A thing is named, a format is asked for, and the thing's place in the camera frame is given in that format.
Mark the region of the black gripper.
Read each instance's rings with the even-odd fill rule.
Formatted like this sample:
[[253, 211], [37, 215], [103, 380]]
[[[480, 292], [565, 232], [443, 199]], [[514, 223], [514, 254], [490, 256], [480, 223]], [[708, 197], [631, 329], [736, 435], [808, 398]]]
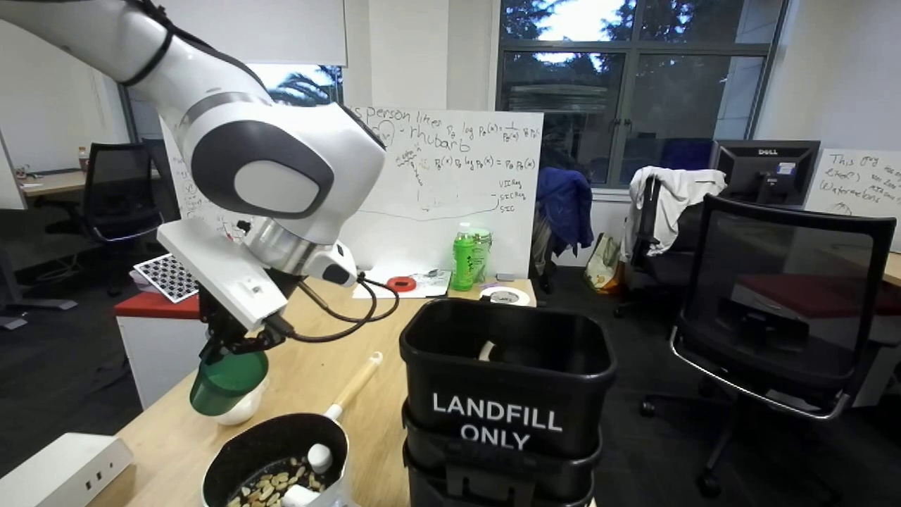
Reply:
[[201, 301], [201, 320], [207, 325], [207, 346], [201, 349], [204, 359], [266, 351], [283, 344], [283, 337], [270, 329], [249, 336], [249, 329], [215, 298]]

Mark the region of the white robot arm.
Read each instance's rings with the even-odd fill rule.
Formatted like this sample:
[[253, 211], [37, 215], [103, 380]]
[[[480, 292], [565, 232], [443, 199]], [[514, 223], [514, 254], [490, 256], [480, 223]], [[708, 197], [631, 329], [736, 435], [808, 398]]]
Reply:
[[294, 287], [358, 280], [345, 223], [376, 190], [387, 146], [346, 108], [277, 101], [237, 56], [177, 29], [155, 0], [0, 0], [0, 19], [153, 101], [207, 202], [158, 229], [213, 298], [213, 359], [294, 336]]

